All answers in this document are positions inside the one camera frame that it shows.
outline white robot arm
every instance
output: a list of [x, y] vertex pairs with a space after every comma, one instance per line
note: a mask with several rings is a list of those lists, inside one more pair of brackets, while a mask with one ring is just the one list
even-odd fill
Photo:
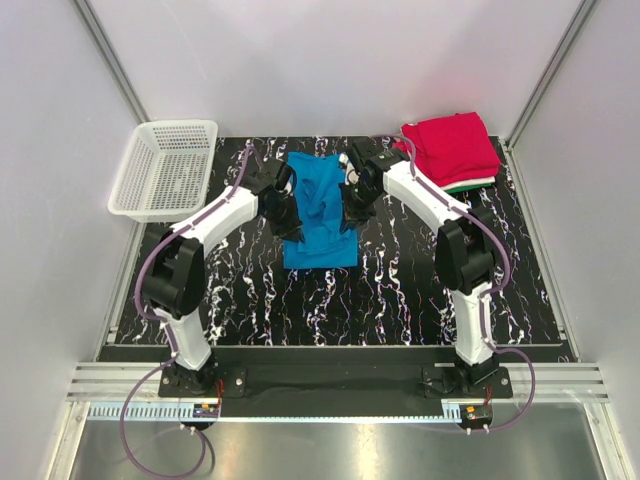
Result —
[[[351, 147], [343, 158], [345, 161], [341, 163], [347, 172], [345, 183], [340, 185], [343, 229], [355, 228], [375, 215], [373, 202], [387, 192], [404, 202], [436, 232], [436, 272], [451, 289], [454, 300], [458, 367], [464, 370], [463, 375], [470, 383], [491, 375], [497, 369], [488, 344], [491, 328], [486, 325], [487, 333], [483, 336], [480, 325], [480, 308], [484, 308], [482, 317], [489, 322], [489, 303], [481, 301], [479, 293], [491, 287], [495, 253], [482, 232], [458, 212], [469, 213], [485, 224], [491, 224], [490, 214], [470, 209], [420, 172], [412, 173], [408, 157], [397, 149], [378, 152], [372, 144], [362, 143]], [[269, 220], [274, 236], [304, 241], [289, 182], [294, 175], [286, 163], [267, 160], [260, 171], [245, 177], [233, 197], [211, 215], [202, 218], [207, 206], [170, 228], [171, 232], [193, 226], [155, 259], [144, 279], [142, 294], [173, 330], [178, 346], [176, 363], [181, 367], [197, 371], [211, 356], [198, 305], [205, 293], [204, 259], [213, 248], [259, 215]], [[226, 198], [227, 193], [214, 202]], [[160, 241], [167, 233], [152, 230], [150, 235], [155, 235], [155, 239], [147, 241]]]

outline white wall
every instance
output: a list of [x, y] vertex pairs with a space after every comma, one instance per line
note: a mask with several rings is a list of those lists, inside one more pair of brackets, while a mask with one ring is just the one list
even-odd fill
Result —
[[640, 472], [640, 3], [601, 2], [516, 146], [581, 354]]
[[92, 0], [154, 119], [222, 135], [513, 128], [579, 0]]
[[125, 251], [106, 205], [135, 124], [67, 0], [2, 3], [0, 69], [0, 470], [32, 479]]

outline white basket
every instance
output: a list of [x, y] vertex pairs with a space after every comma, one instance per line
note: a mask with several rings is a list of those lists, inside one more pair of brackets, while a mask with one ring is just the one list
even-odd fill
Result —
[[204, 206], [218, 125], [148, 122], [133, 131], [109, 211], [138, 222], [179, 222]]

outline folded blue cloth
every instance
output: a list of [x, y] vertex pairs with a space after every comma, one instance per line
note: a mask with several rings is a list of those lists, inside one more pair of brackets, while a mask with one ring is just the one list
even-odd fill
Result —
[[289, 153], [297, 183], [293, 195], [302, 220], [304, 242], [284, 242], [284, 268], [340, 268], [358, 265], [358, 232], [340, 233], [344, 170], [340, 155], [314, 157]]

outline marble patterned tabletop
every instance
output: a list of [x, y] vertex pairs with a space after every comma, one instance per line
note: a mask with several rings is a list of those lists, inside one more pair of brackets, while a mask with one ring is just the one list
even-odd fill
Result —
[[[345, 150], [353, 137], [220, 138], [208, 199], [238, 173], [248, 142], [266, 157], [291, 151], [317, 156]], [[385, 146], [388, 140], [378, 140]], [[558, 328], [520, 205], [502, 158], [496, 185], [456, 194], [489, 207], [507, 246], [513, 282], [492, 298], [494, 338], [499, 343], [556, 344]], [[449, 292], [433, 269], [435, 236], [400, 201], [376, 204], [377, 217], [359, 231], [357, 267], [284, 270], [282, 242], [263, 219], [253, 220], [206, 259], [207, 293], [200, 312], [212, 345], [446, 345], [455, 340]], [[143, 259], [138, 259], [136, 273]], [[129, 286], [116, 344], [162, 345], [158, 325], [133, 306]]]

